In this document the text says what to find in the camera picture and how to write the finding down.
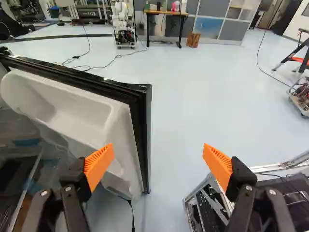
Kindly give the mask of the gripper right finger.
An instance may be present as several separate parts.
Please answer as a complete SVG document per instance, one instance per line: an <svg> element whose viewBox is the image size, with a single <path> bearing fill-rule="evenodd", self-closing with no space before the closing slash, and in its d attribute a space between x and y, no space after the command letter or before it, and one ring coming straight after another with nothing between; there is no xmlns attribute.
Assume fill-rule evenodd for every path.
<svg viewBox="0 0 309 232"><path fill-rule="evenodd" d="M257 187L256 175L237 157L228 157L205 144L203 159L234 209L227 232L296 231L286 201L279 190Z"/></svg>

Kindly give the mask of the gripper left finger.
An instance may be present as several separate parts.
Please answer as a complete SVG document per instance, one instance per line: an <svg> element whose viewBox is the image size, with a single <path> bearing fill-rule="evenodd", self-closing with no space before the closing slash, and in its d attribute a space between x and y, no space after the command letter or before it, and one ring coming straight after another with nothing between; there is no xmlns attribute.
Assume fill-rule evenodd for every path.
<svg viewBox="0 0 309 232"><path fill-rule="evenodd" d="M88 232L88 221L82 208L114 159L112 144L91 155L78 158L60 175L60 189L38 191L22 225L23 232L54 232L61 213L67 231Z"/></svg>

